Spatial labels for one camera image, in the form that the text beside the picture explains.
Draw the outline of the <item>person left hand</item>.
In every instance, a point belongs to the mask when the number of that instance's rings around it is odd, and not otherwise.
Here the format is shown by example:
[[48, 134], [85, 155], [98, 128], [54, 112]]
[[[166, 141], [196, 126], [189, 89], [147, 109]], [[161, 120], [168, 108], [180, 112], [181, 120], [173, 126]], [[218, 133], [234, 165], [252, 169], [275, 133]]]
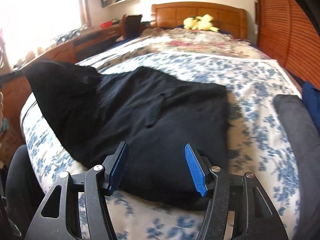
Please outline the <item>person left hand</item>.
[[0, 129], [3, 126], [3, 109], [4, 109], [4, 106], [3, 106], [3, 93], [0, 92]]

